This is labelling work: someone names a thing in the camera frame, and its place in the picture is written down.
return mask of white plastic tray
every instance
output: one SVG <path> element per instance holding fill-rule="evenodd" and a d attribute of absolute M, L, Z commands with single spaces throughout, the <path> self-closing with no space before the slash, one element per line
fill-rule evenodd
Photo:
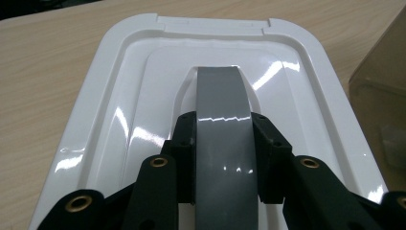
<path fill-rule="evenodd" d="M 386 186 L 327 55 L 290 22 L 127 18 L 104 36 L 38 201 L 36 229 L 63 196 L 110 196 L 195 110 L 197 66 L 239 66 L 254 112 L 267 116 L 294 154 L 325 161 L 353 192 L 379 201 Z M 194 210 L 180 205 L 180 229 Z M 281 205 L 259 205 L 259 229 L 287 229 Z"/>

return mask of wood grain surface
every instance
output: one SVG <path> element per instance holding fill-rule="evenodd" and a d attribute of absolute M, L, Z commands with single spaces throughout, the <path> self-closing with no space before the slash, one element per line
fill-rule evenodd
<path fill-rule="evenodd" d="M 26 229 L 102 36 L 129 16 L 292 21 L 313 33 L 348 91 L 405 6 L 390 1 L 115 0 L 0 21 L 0 229 Z"/>

